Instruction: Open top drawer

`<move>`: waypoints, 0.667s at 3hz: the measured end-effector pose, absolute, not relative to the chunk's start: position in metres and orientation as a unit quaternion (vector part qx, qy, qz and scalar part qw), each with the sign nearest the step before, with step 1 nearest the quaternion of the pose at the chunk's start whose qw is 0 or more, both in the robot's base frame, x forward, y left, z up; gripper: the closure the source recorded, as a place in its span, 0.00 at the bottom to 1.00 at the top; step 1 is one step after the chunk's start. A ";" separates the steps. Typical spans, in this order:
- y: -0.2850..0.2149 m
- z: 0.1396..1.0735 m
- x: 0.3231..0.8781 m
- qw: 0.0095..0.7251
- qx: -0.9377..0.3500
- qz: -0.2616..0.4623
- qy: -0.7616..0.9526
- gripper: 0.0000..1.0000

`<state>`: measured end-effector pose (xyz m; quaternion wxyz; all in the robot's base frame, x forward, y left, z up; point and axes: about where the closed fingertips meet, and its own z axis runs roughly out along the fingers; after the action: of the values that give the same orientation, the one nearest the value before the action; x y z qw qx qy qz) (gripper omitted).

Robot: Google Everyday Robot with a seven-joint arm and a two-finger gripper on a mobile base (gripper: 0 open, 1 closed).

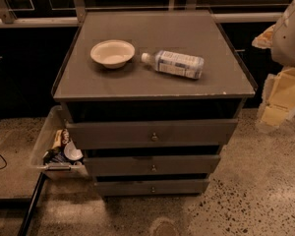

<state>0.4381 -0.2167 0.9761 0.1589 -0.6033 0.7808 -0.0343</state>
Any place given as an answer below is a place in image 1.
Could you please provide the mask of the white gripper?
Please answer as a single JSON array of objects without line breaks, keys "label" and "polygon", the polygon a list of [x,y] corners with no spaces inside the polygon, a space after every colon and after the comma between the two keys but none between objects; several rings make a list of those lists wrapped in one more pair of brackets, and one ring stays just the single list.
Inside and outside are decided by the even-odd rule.
[{"label": "white gripper", "polygon": [[[272,47],[274,26],[267,28],[252,41],[254,47]],[[258,129],[278,129],[282,123],[295,116],[295,68],[284,67],[276,76],[269,74],[265,80],[256,126]]]}]

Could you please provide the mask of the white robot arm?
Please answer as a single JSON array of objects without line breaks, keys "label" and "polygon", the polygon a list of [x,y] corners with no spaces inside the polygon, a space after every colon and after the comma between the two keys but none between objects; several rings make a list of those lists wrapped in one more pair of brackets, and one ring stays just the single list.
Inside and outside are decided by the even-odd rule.
[{"label": "white robot arm", "polygon": [[252,45],[269,49],[271,59],[283,66],[276,76],[267,76],[257,115],[258,129],[271,132],[295,116],[295,0]]}]

